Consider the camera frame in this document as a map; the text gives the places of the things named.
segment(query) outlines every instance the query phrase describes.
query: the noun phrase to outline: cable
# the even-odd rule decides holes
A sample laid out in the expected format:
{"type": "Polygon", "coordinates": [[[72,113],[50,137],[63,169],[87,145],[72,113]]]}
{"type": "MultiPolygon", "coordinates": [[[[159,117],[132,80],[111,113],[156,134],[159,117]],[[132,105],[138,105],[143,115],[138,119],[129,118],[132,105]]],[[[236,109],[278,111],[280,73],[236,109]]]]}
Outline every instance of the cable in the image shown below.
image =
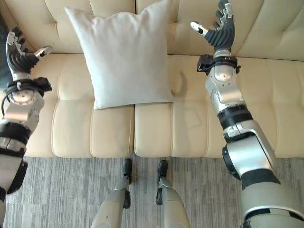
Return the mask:
{"type": "Polygon", "coordinates": [[[4,102],[5,102],[5,100],[9,97],[10,94],[11,94],[11,93],[7,93],[7,94],[4,96],[4,98],[3,98],[3,100],[2,100],[2,103],[1,103],[1,111],[2,111],[3,118],[4,118],[4,115],[5,115],[5,113],[4,113],[4,102]]]}

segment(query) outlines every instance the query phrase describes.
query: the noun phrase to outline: sofa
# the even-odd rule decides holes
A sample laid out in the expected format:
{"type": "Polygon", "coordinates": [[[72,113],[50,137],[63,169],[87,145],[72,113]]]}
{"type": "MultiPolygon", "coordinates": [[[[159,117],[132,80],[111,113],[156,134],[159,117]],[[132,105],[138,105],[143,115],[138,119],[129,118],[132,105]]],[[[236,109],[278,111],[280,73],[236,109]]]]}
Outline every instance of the sofa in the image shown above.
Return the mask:
{"type": "MultiPolygon", "coordinates": [[[[54,53],[33,70],[47,77],[40,122],[26,156],[34,157],[221,157],[222,129],[196,71],[202,54],[213,54],[194,32],[192,20],[212,27],[215,0],[170,0],[168,60],[172,103],[135,104],[94,110],[94,93],[76,33],[63,9],[94,15],[139,14],[157,0],[1,0],[9,28],[18,25],[35,51],[54,53]]],[[[304,1],[232,0],[241,65],[237,83],[253,118],[277,157],[304,157],[304,1]]]]}

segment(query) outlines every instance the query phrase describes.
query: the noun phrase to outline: carpet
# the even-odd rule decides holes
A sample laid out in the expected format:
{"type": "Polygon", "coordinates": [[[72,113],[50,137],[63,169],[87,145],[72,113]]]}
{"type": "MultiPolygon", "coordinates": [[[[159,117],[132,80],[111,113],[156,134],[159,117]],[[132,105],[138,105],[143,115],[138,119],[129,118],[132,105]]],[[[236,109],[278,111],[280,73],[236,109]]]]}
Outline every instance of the carpet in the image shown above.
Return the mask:
{"type": "MultiPolygon", "coordinates": [[[[122,228],[160,228],[162,207],[155,204],[155,197],[161,159],[135,155],[131,159],[131,207],[123,212],[122,228]]],[[[26,160],[21,189],[7,197],[5,228],[89,228],[122,175],[123,159],[26,160]]],[[[184,202],[192,228],[240,226],[240,182],[228,174],[222,159],[167,161],[168,179],[184,202]]],[[[304,205],[304,159],[278,159],[276,174],[304,205]]]]}

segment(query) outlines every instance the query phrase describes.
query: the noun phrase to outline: striped carpet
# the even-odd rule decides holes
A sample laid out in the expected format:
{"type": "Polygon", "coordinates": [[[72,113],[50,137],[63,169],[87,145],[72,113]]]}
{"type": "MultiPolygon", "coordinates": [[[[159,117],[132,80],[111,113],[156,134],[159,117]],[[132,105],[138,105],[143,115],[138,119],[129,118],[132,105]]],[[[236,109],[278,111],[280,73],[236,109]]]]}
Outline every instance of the striped carpet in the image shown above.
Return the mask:
{"type": "MultiPolygon", "coordinates": [[[[88,228],[122,173],[123,159],[26,158],[22,188],[7,197],[5,228],[88,228]]],[[[132,156],[131,207],[123,228],[160,228],[155,204],[161,159],[132,156]]],[[[240,183],[222,159],[168,158],[168,179],[180,194],[192,228],[236,228],[241,224],[240,183]]],[[[304,205],[304,159],[279,159],[276,171],[304,205]]]]}

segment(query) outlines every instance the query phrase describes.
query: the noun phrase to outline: throw pillow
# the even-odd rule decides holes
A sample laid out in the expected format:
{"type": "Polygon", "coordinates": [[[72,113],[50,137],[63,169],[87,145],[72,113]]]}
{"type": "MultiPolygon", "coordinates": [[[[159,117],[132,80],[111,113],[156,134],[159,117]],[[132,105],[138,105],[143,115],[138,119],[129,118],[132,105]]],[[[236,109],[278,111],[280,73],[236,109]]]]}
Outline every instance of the throw pillow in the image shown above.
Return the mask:
{"type": "Polygon", "coordinates": [[[90,72],[96,109],[172,101],[167,0],[107,18],[65,7],[90,72]]]}

